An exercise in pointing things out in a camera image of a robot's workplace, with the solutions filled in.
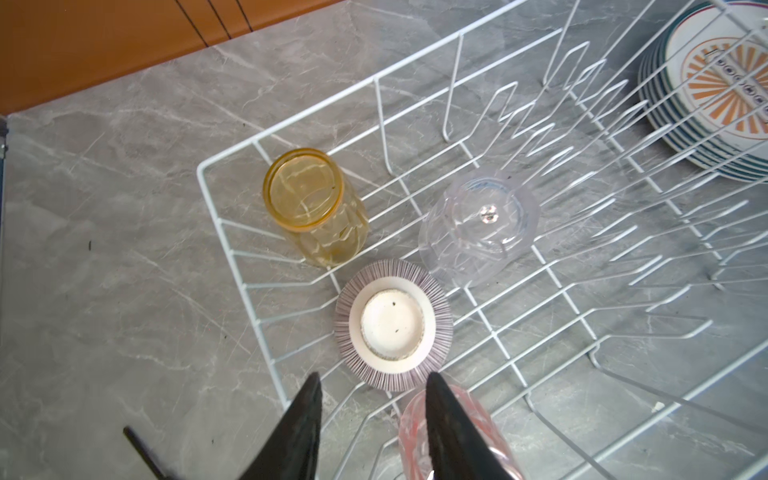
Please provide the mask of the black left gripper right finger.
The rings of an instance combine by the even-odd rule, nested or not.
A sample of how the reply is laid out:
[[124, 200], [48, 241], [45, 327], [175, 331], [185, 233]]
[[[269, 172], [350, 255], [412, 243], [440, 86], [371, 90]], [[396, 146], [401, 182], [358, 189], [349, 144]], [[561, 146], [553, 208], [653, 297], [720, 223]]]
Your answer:
[[511, 479], [437, 372], [427, 378], [425, 407], [435, 479]]

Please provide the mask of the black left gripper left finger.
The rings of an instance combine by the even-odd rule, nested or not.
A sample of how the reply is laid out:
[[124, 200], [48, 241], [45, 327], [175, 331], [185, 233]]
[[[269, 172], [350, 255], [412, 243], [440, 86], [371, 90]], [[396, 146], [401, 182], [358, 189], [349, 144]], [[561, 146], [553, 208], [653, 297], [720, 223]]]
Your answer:
[[321, 421], [322, 386], [313, 372], [240, 479], [314, 479]]

